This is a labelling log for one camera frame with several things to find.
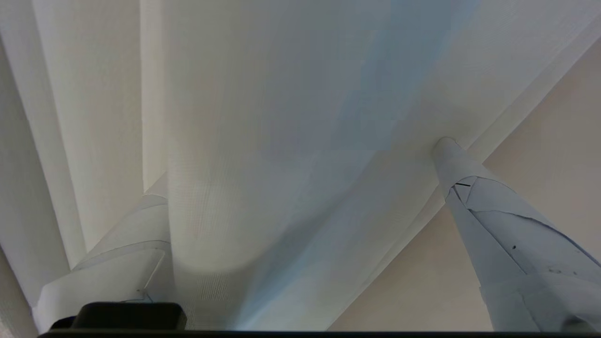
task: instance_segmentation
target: white drape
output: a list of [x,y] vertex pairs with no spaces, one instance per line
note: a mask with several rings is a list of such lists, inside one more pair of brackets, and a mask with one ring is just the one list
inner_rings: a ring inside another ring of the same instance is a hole
[[484,159],[601,36],[585,0],[0,9],[69,263],[166,169],[195,328],[327,328],[440,207],[434,143]]

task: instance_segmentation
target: beige wall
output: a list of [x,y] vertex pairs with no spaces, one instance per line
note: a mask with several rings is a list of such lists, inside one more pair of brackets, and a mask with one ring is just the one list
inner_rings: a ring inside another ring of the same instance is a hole
[[[601,258],[601,40],[484,162]],[[491,330],[479,283],[443,207],[331,330]]]

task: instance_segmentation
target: black object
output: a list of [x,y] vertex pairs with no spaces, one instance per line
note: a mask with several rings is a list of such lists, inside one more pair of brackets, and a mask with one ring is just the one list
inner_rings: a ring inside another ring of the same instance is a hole
[[91,303],[77,316],[54,323],[39,338],[601,337],[597,333],[185,331],[185,326],[186,315],[175,303]]
[[56,321],[61,329],[183,330],[186,314],[176,303],[89,303],[78,315]]

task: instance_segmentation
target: paper-wrapped pole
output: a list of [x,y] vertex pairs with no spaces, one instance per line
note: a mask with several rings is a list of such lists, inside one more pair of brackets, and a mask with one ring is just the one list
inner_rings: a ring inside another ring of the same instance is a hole
[[451,138],[433,159],[496,331],[600,331],[601,266]]

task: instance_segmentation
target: sheer curtain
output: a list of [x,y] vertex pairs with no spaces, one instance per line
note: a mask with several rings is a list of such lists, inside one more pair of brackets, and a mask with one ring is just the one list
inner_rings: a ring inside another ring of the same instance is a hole
[[434,143],[483,160],[601,36],[584,0],[1,6],[70,267],[163,177],[191,328],[328,328],[442,205]]

